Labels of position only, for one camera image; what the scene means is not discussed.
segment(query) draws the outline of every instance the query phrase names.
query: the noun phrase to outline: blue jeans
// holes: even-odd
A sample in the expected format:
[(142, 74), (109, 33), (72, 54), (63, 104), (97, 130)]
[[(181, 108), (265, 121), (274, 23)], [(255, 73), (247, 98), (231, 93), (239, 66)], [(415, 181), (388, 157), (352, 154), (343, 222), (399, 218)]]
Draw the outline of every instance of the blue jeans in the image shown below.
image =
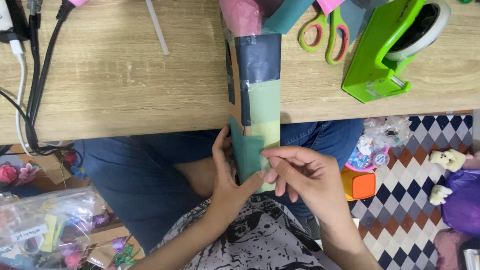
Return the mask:
[[(362, 119), (284, 124), (280, 144), (334, 156), (342, 168), (363, 128)], [(75, 141), (90, 181), (146, 252), (184, 214), (200, 204), (185, 177), (172, 165), (212, 155), (218, 130), (85, 139)], [(312, 217), (301, 198), (262, 195), (287, 206), (299, 219)]]

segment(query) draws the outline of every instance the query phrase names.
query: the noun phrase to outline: green tape dispenser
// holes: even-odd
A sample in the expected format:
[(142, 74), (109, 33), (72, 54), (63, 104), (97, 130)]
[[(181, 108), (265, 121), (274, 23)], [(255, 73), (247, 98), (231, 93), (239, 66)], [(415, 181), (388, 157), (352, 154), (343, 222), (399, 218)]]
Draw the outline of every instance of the green tape dispenser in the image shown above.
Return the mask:
[(401, 72), (445, 28), (444, 0), (394, 0), (380, 6), (360, 40), (342, 89), (363, 103), (410, 90)]

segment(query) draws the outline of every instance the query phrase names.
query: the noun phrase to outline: person's left hand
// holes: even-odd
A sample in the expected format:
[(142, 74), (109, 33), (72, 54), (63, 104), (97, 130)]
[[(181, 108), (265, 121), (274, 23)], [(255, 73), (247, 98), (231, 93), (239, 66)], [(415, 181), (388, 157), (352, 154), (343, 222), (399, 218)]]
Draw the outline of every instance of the person's left hand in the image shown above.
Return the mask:
[(265, 181), (260, 171), (254, 173), (240, 186), (235, 183), (235, 168), (230, 162), (233, 155), (231, 137), (228, 137), (228, 126), (218, 134), (212, 147), (213, 159), (216, 166), (216, 178), (212, 200), (208, 206), (205, 218), (226, 229), (238, 216), (243, 205), (264, 182), (273, 182), (276, 174), (267, 174)]

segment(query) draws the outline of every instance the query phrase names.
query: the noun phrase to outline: hand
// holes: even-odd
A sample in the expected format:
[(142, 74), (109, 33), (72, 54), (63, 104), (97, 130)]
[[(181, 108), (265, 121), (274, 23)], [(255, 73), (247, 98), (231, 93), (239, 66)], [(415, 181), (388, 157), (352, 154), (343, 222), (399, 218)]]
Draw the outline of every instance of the hand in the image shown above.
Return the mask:
[(312, 213), (323, 222), (350, 219), (347, 199), (337, 161), (304, 147), (279, 147), (262, 151), (279, 178), (275, 193), (283, 195), (287, 185), (290, 199), (302, 197)]
[[(227, 138), (228, 126), (225, 126), (212, 147), (213, 159), (216, 166), (216, 178), (213, 189), (212, 200), (205, 214), (206, 218), (214, 221), (225, 230), (238, 216), (243, 205), (264, 180), (259, 172), (254, 173), (242, 185), (235, 183), (236, 170), (230, 165), (233, 150), (231, 148), (231, 137)], [(272, 182), (276, 175), (271, 175)]]

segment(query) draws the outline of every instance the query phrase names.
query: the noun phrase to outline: person's right hand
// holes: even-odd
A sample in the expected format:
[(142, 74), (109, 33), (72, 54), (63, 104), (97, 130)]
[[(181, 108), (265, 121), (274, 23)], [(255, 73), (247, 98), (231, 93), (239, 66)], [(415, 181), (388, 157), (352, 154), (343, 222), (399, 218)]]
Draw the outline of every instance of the person's right hand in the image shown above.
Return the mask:
[(279, 178), (276, 195), (285, 192), (290, 199), (301, 196), (312, 213), (321, 221), (350, 219), (347, 199), (340, 178), (337, 160), (308, 148), (285, 146), (262, 151)]

